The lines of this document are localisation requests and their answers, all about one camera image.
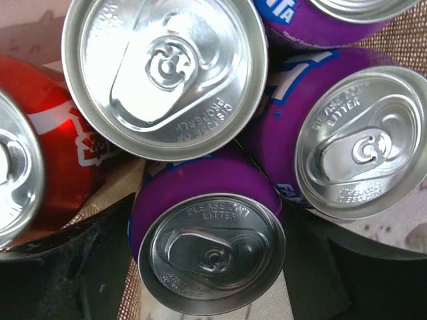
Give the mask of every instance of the pull tab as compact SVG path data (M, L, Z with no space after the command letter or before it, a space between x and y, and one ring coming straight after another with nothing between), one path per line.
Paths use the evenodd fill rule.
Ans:
M9 176L9 157L7 151L2 144L0 144L0 185L7 182Z
M196 57L191 45L175 36L148 46L130 41L111 88L113 105L148 124L163 118L195 81Z
M208 276L227 273L236 258L231 243L193 229L172 232L165 253L167 260L178 269Z
M320 163L330 181L348 181L383 164L392 146L387 132L369 128L333 141L323 150Z

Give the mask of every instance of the soda can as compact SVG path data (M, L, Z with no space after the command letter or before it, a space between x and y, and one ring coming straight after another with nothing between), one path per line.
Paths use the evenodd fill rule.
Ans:
M231 141L266 82L266 36L250 0L74 0L62 44L86 119L157 161L193 159Z
M0 246L30 223L45 230L66 224L121 153L88 125L64 81L0 56Z
M253 2L272 43L286 44L294 49L330 49L373 35L420 0Z
M149 164L129 245L160 303L213 315L251 303L277 279L285 256L280 220L276 190L233 142L196 160Z
M399 202L425 176L419 162L425 89L421 75L377 51L294 57L270 75L262 117L240 143L289 200L333 218L368 217Z

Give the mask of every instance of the silver can top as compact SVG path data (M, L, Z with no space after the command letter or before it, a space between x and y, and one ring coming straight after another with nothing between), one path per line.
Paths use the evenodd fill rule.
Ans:
M45 166L27 117L0 89L0 248L23 232L43 200Z
M285 236L273 213L246 197L212 194L172 207L150 228L138 265L148 291L193 315L239 309L279 276Z
M126 151L183 161L232 140L264 90L264 27L249 0L73 0L67 84L85 118Z
M296 176L306 199L339 219L397 204L427 176L427 80L397 66L359 71L314 105L300 131Z
M317 8L351 23L386 21L405 12L421 0L310 0Z

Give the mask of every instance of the patterned cloth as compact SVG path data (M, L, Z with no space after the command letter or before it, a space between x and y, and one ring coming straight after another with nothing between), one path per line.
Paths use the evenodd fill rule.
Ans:
M71 0L2 0L0 55L56 67L61 57L60 40L64 16ZM403 65L427 75L427 0L396 18L375 36L356 44L390 54ZM125 195L137 191L144 161L94 196L72 223L96 214ZM427 180L406 199L385 213L342 227L387 245L427 253ZM131 263L119 320L291 320L286 282L281 276L261 298L240 310L213 317L182 315L161 306L139 280Z

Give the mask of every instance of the red can body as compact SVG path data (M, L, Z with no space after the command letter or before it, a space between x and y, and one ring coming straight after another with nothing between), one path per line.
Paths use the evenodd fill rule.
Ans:
M44 156L45 194L33 226L56 230L130 155L91 128L74 105L61 73L2 56L0 87L28 117Z

